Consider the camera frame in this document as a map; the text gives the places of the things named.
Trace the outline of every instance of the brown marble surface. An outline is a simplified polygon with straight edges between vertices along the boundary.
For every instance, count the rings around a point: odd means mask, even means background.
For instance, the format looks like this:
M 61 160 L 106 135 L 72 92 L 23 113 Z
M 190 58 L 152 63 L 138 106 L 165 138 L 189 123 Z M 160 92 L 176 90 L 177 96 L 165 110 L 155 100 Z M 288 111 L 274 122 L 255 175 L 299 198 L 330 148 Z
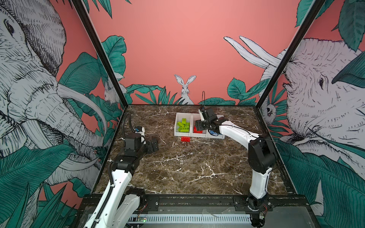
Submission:
M 181 142 L 174 136 L 176 112 L 197 113 L 198 106 L 131 105 L 133 126 L 143 126 L 146 139 L 158 139 L 159 151 L 145 155 L 129 186 L 144 188 L 146 193 L 162 194 L 247 194 L 252 169 L 247 162 L 247 150 L 236 141 L 225 139 L 191 138 Z M 251 107 L 214 107 L 236 125 L 255 133 L 262 133 Z M 107 160 L 116 157 L 124 145 L 121 131 Z M 108 184 L 106 167 L 96 186 L 102 193 Z M 269 194 L 287 194 L 279 169 L 270 174 Z

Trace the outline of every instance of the rabbit face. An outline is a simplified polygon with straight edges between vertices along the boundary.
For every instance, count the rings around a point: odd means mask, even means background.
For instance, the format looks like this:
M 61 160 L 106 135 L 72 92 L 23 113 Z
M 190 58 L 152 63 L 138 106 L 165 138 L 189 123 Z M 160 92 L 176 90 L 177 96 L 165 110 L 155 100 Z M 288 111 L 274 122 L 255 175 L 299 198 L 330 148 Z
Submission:
M 181 95 L 186 95 L 189 93 L 188 85 L 195 80 L 196 76 L 195 75 L 191 76 L 186 82 L 186 84 L 184 84 L 184 80 L 179 75 L 175 74 L 175 78 L 177 82 L 180 85 L 182 85 Z

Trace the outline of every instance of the animal eye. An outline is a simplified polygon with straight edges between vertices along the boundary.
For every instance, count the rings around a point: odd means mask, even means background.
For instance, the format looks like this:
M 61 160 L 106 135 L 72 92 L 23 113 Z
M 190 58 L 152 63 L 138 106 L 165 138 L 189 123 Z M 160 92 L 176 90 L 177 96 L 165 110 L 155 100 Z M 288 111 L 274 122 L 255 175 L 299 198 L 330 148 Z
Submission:
M 5 20 L 5 21 L 4 21 L 4 24 L 5 24 L 6 28 L 7 28 L 7 30 L 10 32 L 10 34 L 11 34 L 11 35 L 13 35 L 13 33 L 14 33 L 14 28 L 13 28 L 13 26 L 11 26 L 11 25 L 9 24 L 9 21 Z
M 319 85 L 320 85 L 320 87 L 323 89 L 323 82 L 324 82 L 324 80 L 323 80 L 323 78 L 320 78 L 320 80 L 319 80 Z

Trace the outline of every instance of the rabbit illustration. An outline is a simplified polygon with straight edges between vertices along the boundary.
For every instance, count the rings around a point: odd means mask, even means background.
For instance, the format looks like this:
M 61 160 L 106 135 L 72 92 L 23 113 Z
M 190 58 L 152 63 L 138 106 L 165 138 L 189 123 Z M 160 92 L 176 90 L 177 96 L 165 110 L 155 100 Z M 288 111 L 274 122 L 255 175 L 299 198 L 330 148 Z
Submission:
M 192 100 L 190 100 L 189 95 L 188 95 L 189 94 L 188 85 L 195 80 L 196 76 L 195 75 L 191 76 L 188 79 L 188 81 L 186 82 L 186 84 L 184 84 L 184 80 L 179 75 L 175 74 L 175 78 L 177 80 L 177 83 L 182 85 L 181 97 L 182 97 L 182 99 L 184 99 L 182 104 L 190 104 L 190 105 L 194 104 L 194 102 Z

